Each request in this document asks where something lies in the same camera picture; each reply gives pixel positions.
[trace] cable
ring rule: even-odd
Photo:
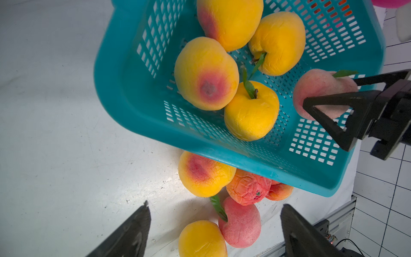
[[[342,239],[340,242],[338,242],[338,243],[335,245],[335,247],[337,247],[337,246],[339,245],[339,243],[341,243],[342,241],[345,241],[345,240],[351,241],[351,243],[353,243],[353,245],[355,245],[355,247],[360,251],[361,255],[365,257],[365,255],[361,252],[360,248],[356,245],[356,243],[354,243],[354,241],[352,241],[352,240],[349,239],[349,238],[344,238],[344,239]]]

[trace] pink object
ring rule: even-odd
[[[335,72],[328,72],[322,69],[312,69],[307,71],[298,80],[293,92],[293,104],[297,113],[308,120],[314,118],[302,107],[304,99],[307,97],[334,95],[348,92],[357,92],[358,86],[350,77],[334,78]],[[331,119],[340,117],[349,106],[342,105],[319,105],[317,108]]]
[[[228,222],[218,219],[218,227],[226,242],[235,248],[246,248],[257,241],[261,233],[261,218],[254,204],[243,206],[231,197],[223,202]]]
[[[384,8],[398,8],[408,4],[411,0],[372,0],[372,4]]]

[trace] teal plastic basket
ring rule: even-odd
[[[224,111],[202,111],[183,99],[174,63],[184,45],[204,36],[195,0],[113,0],[115,7],[95,63],[95,85],[107,112],[123,127],[152,139],[329,197],[338,189],[352,153],[318,124],[302,119],[292,103],[298,79],[309,69],[358,70],[376,75],[385,42],[370,0],[264,0],[263,16],[295,12],[307,45],[283,76],[257,72],[272,88],[280,111],[271,132],[245,142],[224,124]],[[247,46],[230,55],[252,70]],[[349,113],[336,121],[344,126]]]

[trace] white tiled wall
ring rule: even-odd
[[[387,9],[384,73],[411,69],[411,42],[399,42],[395,22],[395,10]],[[411,147],[400,144],[382,161],[369,154],[376,141],[366,138],[361,144],[349,238],[365,256],[411,257]],[[351,243],[344,246],[358,251]]]

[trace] green leaf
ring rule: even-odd
[[[244,84],[245,90],[247,91],[248,95],[251,99],[256,99],[256,89],[254,88],[253,84],[247,80],[247,69],[244,65],[240,67],[242,72],[242,82]]]
[[[334,78],[341,78],[341,77],[346,77],[346,76],[355,75],[355,74],[358,74],[358,71],[342,69],[342,70],[337,71],[336,73],[334,73],[333,77]]]
[[[264,59],[266,58],[267,53],[262,53],[260,55],[260,59],[258,60],[258,62],[256,63],[256,66],[254,66],[253,71],[251,72],[251,75],[248,79],[251,79],[251,77],[254,75],[254,73],[257,72],[258,68],[263,64]]]
[[[220,218],[223,221],[228,222],[227,214],[226,214],[226,212],[224,211],[223,207],[220,204],[220,198],[218,197],[218,195],[210,197],[210,201],[211,201],[212,205],[214,206],[215,211],[220,216]]]

